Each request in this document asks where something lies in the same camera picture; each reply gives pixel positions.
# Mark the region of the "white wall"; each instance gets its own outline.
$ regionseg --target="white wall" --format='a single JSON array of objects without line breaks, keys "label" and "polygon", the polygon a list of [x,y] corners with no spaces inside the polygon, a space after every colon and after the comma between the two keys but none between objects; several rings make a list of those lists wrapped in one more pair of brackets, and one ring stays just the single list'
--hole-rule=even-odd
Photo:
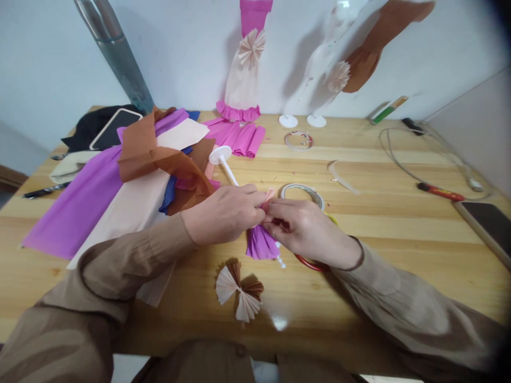
[{"label": "white wall", "polygon": [[[238,0],[111,3],[157,106],[214,109],[241,38]],[[384,3],[363,10],[340,57],[364,38]],[[411,99],[393,116],[422,119],[499,72],[511,61],[482,3],[439,1],[387,46],[366,86],[338,97],[326,114],[366,117],[406,94]],[[260,69],[264,113],[282,112],[332,7],[333,0],[275,0]],[[0,121],[48,151],[91,105],[128,102],[71,0],[0,2],[0,52]],[[304,102],[295,114],[313,106]]]},{"label": "white wall", "polygon": [[431,126],[511,198],[511,68],[429,119]]},{"label": "white wall", "polygon": [[32,174],[50,152],[0,120],[0,165]]}]

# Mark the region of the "white base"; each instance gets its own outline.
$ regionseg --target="white base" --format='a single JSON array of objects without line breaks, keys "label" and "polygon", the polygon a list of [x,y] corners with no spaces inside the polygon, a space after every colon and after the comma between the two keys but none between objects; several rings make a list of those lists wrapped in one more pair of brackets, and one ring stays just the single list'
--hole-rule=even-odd
[{"label": "white base", "polygon": [[323,126],[326,126],[326,120],[323,116],[315,117],[310,114],[307,116],[307,122],[315,128],[322,128]]},{"label": "white base", "polygon": [[280,122],[284,128],[289,128],[289,129],[294,128],[298,125],[298,120],[292,114],[281,115],[278,118],[278,122]]},{"label": "white base", "polygon": [[219,146],[209,155],[209,162],[211,162],[213,165],[219,165],[223,161],[227,161],[232,153],[233,150],[230,148],[230,146]]}]

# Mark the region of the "phone screen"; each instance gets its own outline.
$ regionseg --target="phone screen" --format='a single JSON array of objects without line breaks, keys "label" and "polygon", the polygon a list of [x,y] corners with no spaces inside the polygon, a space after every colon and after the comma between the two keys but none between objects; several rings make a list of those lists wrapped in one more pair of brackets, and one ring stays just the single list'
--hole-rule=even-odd
[{"label": "phone screen", "polygon": [[495,205],[461,202],[469,214],[495,242],[511,257],[511,221]]},{"label": "phone screen", "polygon": [[140,120],[142,116],[138,113],[131,113],[125,110],[120,110],[115,114],[112,119],[105,125],[105,128],[97,135],[95,140],[90,145],[93,150],[103,151],[112,146],[120,145],[121,140],[117,134],[117,129],[120,127],[130,126],[132,123]]}]

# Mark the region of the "cable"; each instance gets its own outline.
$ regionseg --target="cable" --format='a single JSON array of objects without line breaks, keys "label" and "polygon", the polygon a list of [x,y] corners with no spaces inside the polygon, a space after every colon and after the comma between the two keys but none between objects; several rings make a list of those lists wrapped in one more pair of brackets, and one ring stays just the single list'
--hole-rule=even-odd
[{"label": "cable", "polygon": [[[411,171],[409,171],[397,158],[396,156],[394,155],[394,151],[392,150],[392,141],[390,139],[390,131],[391,130],[401,130],[401,131],[404,131],[404,132],[409,132],[409,133],[412,133],[412,132],[419,132],[422,134],[422,136],[427,136],[427,137],[431,137],[433,138],[435,141],[435,144],[439,145],[439,147],[441,149],[444,150],[444,153],[446,155],[446,157],[448,158],[448,160],[454,164],[454,166],[456,166],[460,172],[463,174],[463,176],[465,177],[465,180],[467,181],[468,185],[474,189],[474,183],[477,183],[479,184],[477,181],[475,181],[473,178],[472,178],[472,171],[470,169],[470,167],[461,159],[459,158],[457,155],[456,155],[456,151],[454,150],[454,148],[448,143],[446,142],[443,138],[441,138],[437,133],[435,134],[432,134],[429,129],[424,129],[423,131],[420,131],[420,130],[416,130],[416,129],[412,129],[412,128],[407,128],[407,129],[402,129],[402,128],[386,128],[386,129],[383,129],[380,134],[378,135],[378,139],[380,140],[380,145],[382,146],[382,149],[383,151],[386,153],[387,156],[389,156],[391,158],[392,161],[394,161],[394,163],[399,166],[399,168],[404,171],[406,174],[408,174],[409,176],[415,178],[417,181],[419,182],[424,182],[425,184],[429,184],[429,185],[432,185],[430,182],[416,176],[415,174],[413,174]],[[387,137],[387,146],[388,146],[388,150],[387,148],[385,148],[385,145],[383,145],[383,141],[382,141],[382,136],[383,134],[386,133],[386,137]],[[454,160],[452,157],[451,157],[451,154],[453,154],[455,156],[455,158],[457,158],[459,160],[460,163],[457,163],[456,160]],[[488,185],[488,188],[487,188],[487,192],[486,194],[481,197],[481,198],[466,198],[465,200],[466,201],[480,201],[482,199],[486,199],[488,198],[489,196],[492,195],[493,193],[493,189],[491,187],[491,185]]]}]

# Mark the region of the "smartphone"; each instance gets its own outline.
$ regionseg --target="smartphone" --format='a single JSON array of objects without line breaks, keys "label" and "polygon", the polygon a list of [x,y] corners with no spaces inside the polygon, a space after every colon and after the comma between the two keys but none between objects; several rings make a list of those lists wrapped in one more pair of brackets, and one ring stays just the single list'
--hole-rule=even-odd
[{"label": "smartphone", "polygon": [[121,144],[117,129],[120,127],[130,126],[142,118],[140,113],[119,108],[112,118],[106,123],[105,127],[98,133],[96,138],[91,142],[90,150],[100,150],[111,148]]},{"label": "smartphone", "polygon": [[511,271],[511,220],[488,203],[463,201],[455,202],[454,206]]}]

